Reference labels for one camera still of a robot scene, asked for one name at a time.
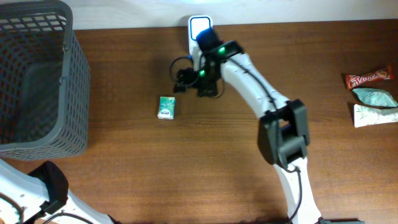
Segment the small green tissue pack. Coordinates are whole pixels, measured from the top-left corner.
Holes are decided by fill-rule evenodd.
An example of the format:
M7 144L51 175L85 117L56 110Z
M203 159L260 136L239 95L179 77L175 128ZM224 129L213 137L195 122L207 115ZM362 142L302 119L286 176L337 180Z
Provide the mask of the small green tissue pack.
M159 119L174 119L175 97L161 96L159 101Z

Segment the orange chocolate bar wrapper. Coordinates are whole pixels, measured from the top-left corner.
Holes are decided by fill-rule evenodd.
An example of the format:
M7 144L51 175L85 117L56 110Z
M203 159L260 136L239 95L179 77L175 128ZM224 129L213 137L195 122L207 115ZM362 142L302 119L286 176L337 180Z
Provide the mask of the orange chocolate bar wrapper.
M390 65L364 75L352 75L352 74L345 75L345 83L346 83L346 88L348 90L352 90L357 86L369 82L376 82L379 80L393 80L393 79L394 79L394 74L392 72L392 67Z

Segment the white floral cream tube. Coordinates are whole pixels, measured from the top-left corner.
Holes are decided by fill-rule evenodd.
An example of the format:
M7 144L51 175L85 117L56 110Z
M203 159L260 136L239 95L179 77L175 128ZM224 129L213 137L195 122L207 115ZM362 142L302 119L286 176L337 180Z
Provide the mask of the white floral cream tube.
M355 128L397 122L397 108L377 109L355 104L353 111Z

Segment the teal wet wipes pack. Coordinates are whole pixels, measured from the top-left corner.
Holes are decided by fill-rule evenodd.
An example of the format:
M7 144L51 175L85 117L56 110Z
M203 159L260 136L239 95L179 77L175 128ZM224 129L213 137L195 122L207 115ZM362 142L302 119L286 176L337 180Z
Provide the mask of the teal wet wipes pack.
M366 105L378 107L397 107L397 102L387 91L375 88L355 88L353 92L359 101Z

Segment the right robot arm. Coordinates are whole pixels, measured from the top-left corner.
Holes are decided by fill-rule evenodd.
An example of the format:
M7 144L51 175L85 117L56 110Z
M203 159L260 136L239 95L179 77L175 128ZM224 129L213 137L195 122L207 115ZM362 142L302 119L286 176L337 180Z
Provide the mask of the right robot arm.
M300 100L279 93L235 41L223 42L212 28L201 31L192 66L171 74L174 93L189 88L199 97L217 98L219 80L231 85L259 120L257 145L276 170L288 207L288 223L321 223L308 177L310 143L307 110Z

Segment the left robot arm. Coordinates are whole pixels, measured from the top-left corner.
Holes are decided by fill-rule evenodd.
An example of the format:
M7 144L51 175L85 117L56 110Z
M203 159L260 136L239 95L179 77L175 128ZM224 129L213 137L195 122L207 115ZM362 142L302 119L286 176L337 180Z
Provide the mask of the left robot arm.
M28 174L1 161L1 223L117 224L80 200L50 161Z

